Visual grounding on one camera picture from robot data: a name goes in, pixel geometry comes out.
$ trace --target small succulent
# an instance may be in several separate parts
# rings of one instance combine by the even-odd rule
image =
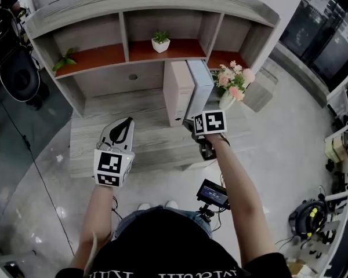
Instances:
[[[157,30],[157,32],[155,32],[153,37],[153,40],[157,42],[158,44],[162,44],[166,42],[168,39],[169,39],[169,33],[167,31],[160,32],[159,30]]]
[[[73,53],[74,53],[74,49],[72,48],[69,49],[66,55],[63,56],[62,59],[57,64],[55,64],[55,66],[53,67],[53,71],[57,71],[65,65],[77,65],[77,62],[71,58]]]

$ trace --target flower vase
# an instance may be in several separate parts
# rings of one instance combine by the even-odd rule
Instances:
[[[227,110],[235,102],[235,98],[231,96],[230,92],[226,90],[219,101],[219,108],[222,110]]]

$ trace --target glass door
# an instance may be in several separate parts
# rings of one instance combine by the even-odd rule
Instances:
[[[312,62],[311,69],[327,84],[329,90],[333,90],[338,82],[340,83],[348,75],[347,62],[348,12],[333,37]]]
[[[280,41],[299,58],[307,56],[307,51],[315,41],[327,37],[325,29],[338,16],[338,0],[301,0]]]

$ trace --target orange shelf board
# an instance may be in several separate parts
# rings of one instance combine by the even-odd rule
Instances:
[[[129,42],[129,61],[160,60],[166,58],[206,58],[197,39],[171,39],[168,50],[156,52],[152,42]]]
[[[241,65],[243,68],[249,68],[245,61],[242,59],[239,53],[237,52],[221,52],[219,50],[213,50],[209,61],[209,69],[220,69],[220,65],[224,64],[229,67],[231,61],[236,61],[237,65]]]
[[[65,65],[56,72],[56,78],[80,71],[125,62],[122,44],[107,45],[74,53],[72,58],[77,65]]]

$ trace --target white vase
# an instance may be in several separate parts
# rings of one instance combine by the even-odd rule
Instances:
[[[166,49],[168,49],[169,44],[170,44],[170,40],[168,39],[168,41],[164,42],[164,43],[157,43],[155,40],[151,39],[152,41],[152,46],[153,49],[158,52],[158,53],[162,53],[164,51],[166,51]]]
[[[231,96],[230,92],[226,90],[219,101],[219,108],[222,110],[227,110],[235,102],[235,98]]]

